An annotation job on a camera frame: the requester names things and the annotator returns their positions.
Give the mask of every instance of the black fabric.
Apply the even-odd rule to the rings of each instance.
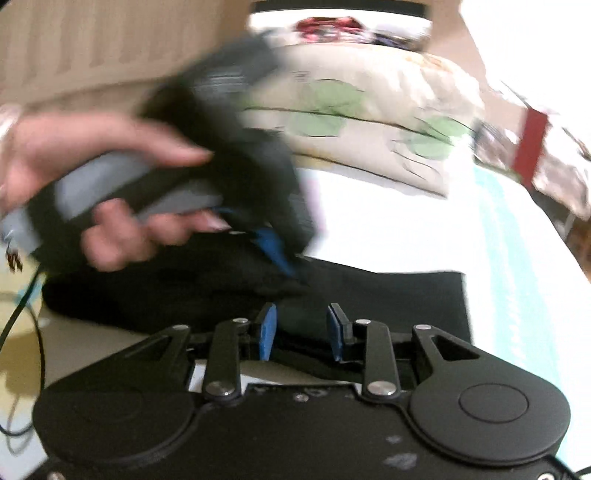
[[[459,273],[375,274],[313,259],[298,270],[298,280],[286,277],[247,235],[204,233],[120,272],[50,277],[43,297],[63,315],[145,333],[179,323],[209,332],[273,301],[280,329],[312,341],[326,342],[329,303],[391,331],[429,323],[470,341]]]

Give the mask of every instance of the green leaf pattern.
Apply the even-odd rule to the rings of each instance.
[[[340,80],[312,80],[302,85],[301,109],[290,113],[288,129],[304,137],[338,137],[347,117],[359,116],[365,92]]]

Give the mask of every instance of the black cable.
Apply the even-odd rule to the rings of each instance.
[[[579,470],[578,472],[575,472],[575,476],[580,477],[583,475],[588,475],[590,473],[591,473],[591,465],[589,465],[587,468],[583,468],[582,470]]]
[[[10,318],[8,319],[8,323],[4,327],[4,330],[2,330],[2,333],[0,333],[0,352],[2,351],[2,347],[4,346],[4,343],[6,342],[6,339],[8,337],[8,334],[10,333],[10,330],[12,330],[12,327],[14,326],[15,322],[18,320],[22,311],[27,307],[27,304],[29,302],[29,299],[31,298],[31,295],[33,294],[33,290],[35,289],[35,285],[37,284],[37,280],[39,279],[40,274],[41,274],[41,267],[37,267],[37,270],[33,274],[33,277],[31,278],[31,281],[29,282],[29,285],[28,285],[24,295],[22,296],[21,301],[18,303],[17,308],[14,309],[14,312],[12,312],[12,315],[10,315]],[[43,347],[43,337],[41,335],[41,329],[39,328],[39,322],[37,321],[37,316],[35,315],[35,312],[32,310],[30,310],[29,313],[31,314],[31,317],[33,319],[33,324],[35,326],[35,334],[37,335],[37,342],[39,343],[39,356],[40,356],[40,365],[41,365],[41,368],[40,368],[40,370],[41,370],[41,372],[40,372],[40,391],[42,391],[45,388],[45,349]],[[0,425],[0,433],[4,434],[5,436],[11,437],[11,438],[22,437],[23,435],[30,432],[32,429],[33,429],[32,423],[29,424],[28,426],[26,426],[25,428],[23,428],[22,430],[18,430],[16,432],[11,432],[10,430],[5,429],[4,427],[2,427]]]

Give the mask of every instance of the silver screw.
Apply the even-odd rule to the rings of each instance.
[[[368,391],[377,397],[389,397],[396,393],[396,385],[384,380],[378,380],[368,385]]]
[[[228,382],[216,380],[208,383],[205,391],[215,397],[227,397],[228,395],[232,395],[236,391],[236,388]]]

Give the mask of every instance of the bed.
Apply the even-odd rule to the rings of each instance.
[[[321,234],[307,255],[374,272],[457,271],[464,274],[473,343],[558,386],[572,420],[559,457],[573,469],[590,463],[586,374],[591,359],[591,285],[550,220],[512,180],[474,165],[470,141],[459,138],[447,159],[446,195],[359,168],[307,156],[300,175]],[[0,275],[1,319],[22,294],[25,275]],[[39,312],[52,382],[142,337]],[[0,357],[0,423],[30,419],[38,388],[32,323],[21,320]],[[203,365],[191,388],[199,389]],[[279,365],[246,364],[248,381],[318,380]],[[0,442],[0,478],[20,480],[45,458],[38,439]]]

